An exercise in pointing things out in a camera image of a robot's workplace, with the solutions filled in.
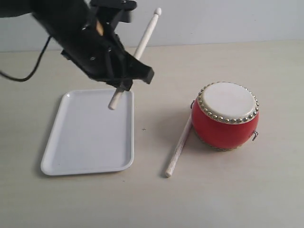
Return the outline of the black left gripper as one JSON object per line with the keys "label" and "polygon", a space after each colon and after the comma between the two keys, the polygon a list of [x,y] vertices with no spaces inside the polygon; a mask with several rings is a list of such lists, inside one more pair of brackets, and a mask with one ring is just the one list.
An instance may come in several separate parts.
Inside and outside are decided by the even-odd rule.
{"label": "black left gripper", "polygon": [[90,79],[129,91],[133,80],[150,84],[154,71],[124,50],[109,23],[98,19],[60,22],[61,54]]}

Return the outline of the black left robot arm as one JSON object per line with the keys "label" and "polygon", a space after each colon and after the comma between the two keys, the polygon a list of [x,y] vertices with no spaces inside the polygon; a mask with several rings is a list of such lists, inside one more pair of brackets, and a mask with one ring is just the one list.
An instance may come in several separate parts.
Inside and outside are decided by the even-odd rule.
{"label": "black left robot arm", "polygon": [[154,71],[128,53],[115,33],[119,22],[129,23],[133,0],[3,0],[2,18],[31,14],[62,55],[90,79],[125,91],[134,80],[149,84]]}

